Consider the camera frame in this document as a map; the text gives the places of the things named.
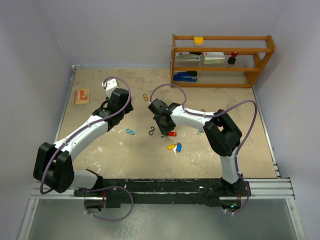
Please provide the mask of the blue tag key lower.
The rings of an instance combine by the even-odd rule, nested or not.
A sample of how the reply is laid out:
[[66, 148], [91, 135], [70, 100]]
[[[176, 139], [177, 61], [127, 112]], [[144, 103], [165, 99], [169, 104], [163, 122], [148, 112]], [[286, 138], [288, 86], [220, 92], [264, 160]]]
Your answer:
[[173, 148], [174, 154], [179, 154], [182, 150], [182, 144], [180, 142], [177, 142], [175, 144], [175, 147]]

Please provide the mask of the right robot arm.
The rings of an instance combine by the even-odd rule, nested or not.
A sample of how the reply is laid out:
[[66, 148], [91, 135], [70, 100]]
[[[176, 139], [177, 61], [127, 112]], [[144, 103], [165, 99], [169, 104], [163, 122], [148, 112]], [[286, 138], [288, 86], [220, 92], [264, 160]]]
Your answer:
[[162, 135], [167, 136], [177, 125], [197, 129], [205, 133], [211, 149], [220, 157], [222, 167], [222, 190], [228, 196], [240, 190], [240, 170], [235, 160], [241, 144], [242, 132], [222, 109], [218, 112], [203, 112], [186, 108], [179, 103], [167, 105], [155, 99], [148, 105]]

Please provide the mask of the blue black stapler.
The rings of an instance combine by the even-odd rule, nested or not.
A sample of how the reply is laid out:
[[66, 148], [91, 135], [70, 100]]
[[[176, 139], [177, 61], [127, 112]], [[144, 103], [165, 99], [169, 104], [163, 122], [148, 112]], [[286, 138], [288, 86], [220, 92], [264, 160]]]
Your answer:
[[198, 73], [197, 71], [189, 70], [182, 72], [175, 72], [173, 74], [173, 81], [181, 81], [181, 82], [196, 82]]

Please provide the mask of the black base frame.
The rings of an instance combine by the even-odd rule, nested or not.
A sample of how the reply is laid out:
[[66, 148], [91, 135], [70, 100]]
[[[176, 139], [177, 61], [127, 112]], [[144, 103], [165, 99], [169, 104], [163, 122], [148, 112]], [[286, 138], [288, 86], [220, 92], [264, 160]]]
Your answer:
[[231, 210], [242, 206], [242, 199], [251, 196], [248, 181], [240, 178], [229, 184], [222, 178], [122, 179], [100, 178], [93, 189], [79, 188], [76, 197], [101, 199], [106, 208], [122, 204], [205, 205]]

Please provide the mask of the red tag key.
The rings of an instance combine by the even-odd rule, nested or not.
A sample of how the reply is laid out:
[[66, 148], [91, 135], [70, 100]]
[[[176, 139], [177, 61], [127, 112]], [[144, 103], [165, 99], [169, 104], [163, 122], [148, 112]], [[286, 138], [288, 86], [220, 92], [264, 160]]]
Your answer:
[[164, 138], [164, 137], [176, 137], [177, 136], [177, 132], [175, 131], [170, 131], [168, 133], [165, 133], [161, 136], [161, 138]]

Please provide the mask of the yellow tag key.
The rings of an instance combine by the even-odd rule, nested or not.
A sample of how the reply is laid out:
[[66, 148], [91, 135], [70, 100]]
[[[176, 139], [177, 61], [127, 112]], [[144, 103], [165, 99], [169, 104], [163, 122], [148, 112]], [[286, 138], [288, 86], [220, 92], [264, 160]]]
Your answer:
[[173, 150], [176, 147], [176, 144], [170, 144], [166, 147], [167, 150]]

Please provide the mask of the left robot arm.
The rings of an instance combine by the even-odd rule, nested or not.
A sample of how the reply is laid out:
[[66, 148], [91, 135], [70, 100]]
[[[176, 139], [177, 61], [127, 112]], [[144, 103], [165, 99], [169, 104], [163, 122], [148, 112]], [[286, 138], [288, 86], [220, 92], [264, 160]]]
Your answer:
[[115, 88], [89, 119], [65, 138], [44, 142], [38, 149], [33, 178], [40, 185], [63, 193], [69, 188], [85, 189], [91, 196], [103, 191], [101, 176], [91, 170], [75, 170], [73, 161], [100, 136], [118, 125], [126, 114], [133, 110], [131, 93]]

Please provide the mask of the green tag key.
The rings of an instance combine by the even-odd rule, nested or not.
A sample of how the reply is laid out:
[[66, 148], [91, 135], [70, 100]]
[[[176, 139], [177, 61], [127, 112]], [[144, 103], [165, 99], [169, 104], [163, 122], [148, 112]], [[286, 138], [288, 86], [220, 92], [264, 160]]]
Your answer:
[[191, 132], [191, 134], [196, 134], [196, 135], [201, 135], [202, 133], [203, 131], [200, 131], [200, 130]]

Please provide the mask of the aluminium rail frame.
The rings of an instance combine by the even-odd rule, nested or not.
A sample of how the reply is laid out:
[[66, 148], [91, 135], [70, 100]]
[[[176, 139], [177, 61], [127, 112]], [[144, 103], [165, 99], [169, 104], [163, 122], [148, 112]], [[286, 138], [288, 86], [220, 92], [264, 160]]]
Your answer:
[[[289, 212], [289, 219], [291, 221], [294, 235], [298, 240], [304, 240], [305, 234], [302, 230], [302, 226], [299, 223], [299, 217], [295, 209], [295, 193], [293, 185], [290, 178], [249, 178], [244, 179], [242, 175], [239, 175], [240, 179], [243, 179], [249, 183], [251, 196], [249, 198], [242, 198], [241, 207], [239, 209], [230, 209], [226, 207], [218, 207], [220, 211], [224, 214], [233, 216], [236, 214], [242, 207], [246, 206], [249, 199], [258, 199], [258, 200], [285, 200], [286, 207]], [[32, 188], [32, 193], [28, 200], [27, 211], [23, 220], [23, 224], [19, 233], [18, 238], [20, 240], [27, 240], [30, 237], [30, 232], [32, 229], [33, 221], [36, 215], [37, 207], [41, 199], [44, 200], [66, 200], [66, 199], [75, 199], [83, 200], [83, 206], [85, 214], [90, 217], [95, 217], [95, 215], [90, 211], [91, 209], [101, 209], [103, 207], [103, 201], [100, 198], [94, 198], [93, 200], [86, 200], [84, 197], [76, 197], [75, 190], [80, 188], [69, 188], [65, 192], [58, 193], [55, 190], [49, 192], [47, 196], [43, 194], [36, 193], [36, 190], [40, 189], [40, 181], [36, 180]], [[135, 205], [142, 204], [129, 204], [132, 208]]]

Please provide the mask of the white grey stapler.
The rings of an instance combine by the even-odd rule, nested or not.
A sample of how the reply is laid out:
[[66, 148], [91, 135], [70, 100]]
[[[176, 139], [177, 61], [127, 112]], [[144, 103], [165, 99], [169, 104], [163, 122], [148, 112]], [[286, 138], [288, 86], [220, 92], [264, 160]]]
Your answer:
[[174, 59], [178, 62], [198, 62], [202, 58], [201, 52], [177, 52], [175, 53]]

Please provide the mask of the yellow block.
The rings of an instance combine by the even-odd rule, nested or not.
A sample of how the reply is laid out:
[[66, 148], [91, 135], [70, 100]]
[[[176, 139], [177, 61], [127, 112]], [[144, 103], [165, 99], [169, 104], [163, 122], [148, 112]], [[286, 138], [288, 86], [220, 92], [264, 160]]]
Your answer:
[[193, 38], [193, 41], [194, 41], [194, 45], [198, 47], [204, 44], [204, 38], [202, 36], [195, 36]]

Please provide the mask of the teal carabiner left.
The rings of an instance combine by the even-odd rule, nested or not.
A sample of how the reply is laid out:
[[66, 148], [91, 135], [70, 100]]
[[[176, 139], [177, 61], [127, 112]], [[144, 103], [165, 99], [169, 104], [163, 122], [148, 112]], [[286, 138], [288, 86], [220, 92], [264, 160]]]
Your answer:
[[133, 129], [126, 129], [125, 130], [125, 132], [127, 133], [127, 134], [130, 134], [130, 135], [135, 135], [136, 134], [136, 131], [135, 130], [133, 130]]

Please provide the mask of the white red box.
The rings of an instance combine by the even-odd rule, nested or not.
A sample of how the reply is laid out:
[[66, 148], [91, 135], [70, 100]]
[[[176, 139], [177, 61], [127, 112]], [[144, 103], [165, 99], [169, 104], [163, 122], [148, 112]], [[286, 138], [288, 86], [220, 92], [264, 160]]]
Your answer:
[[203, 63], [208, 64], [222, 64], [225, 61], [225, 55], [223, 52], [203, 52]]

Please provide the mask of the black carabiner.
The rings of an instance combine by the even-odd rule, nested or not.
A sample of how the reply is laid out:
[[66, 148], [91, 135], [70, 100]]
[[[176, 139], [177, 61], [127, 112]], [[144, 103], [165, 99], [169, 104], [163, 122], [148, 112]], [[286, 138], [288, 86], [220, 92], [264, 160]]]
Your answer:
[[148, 134], [149, 134], [150, 136], [152, 136], [152, 135], [154, 134], [154, 131], [155, 131], [155, 127], [154, 127], [154, 126], [151, 126]]

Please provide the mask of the red black stamp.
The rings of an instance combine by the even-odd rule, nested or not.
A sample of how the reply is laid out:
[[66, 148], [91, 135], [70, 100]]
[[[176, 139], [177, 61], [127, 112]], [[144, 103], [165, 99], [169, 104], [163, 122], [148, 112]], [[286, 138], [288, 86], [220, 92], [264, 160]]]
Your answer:
[[236, 58], [237, 58], [238, 54], [239, 54], [238, 52], [232, 52], [230, 57], [227, 60], [227, 63], [229, 65], [234, 65], [236, 63]]

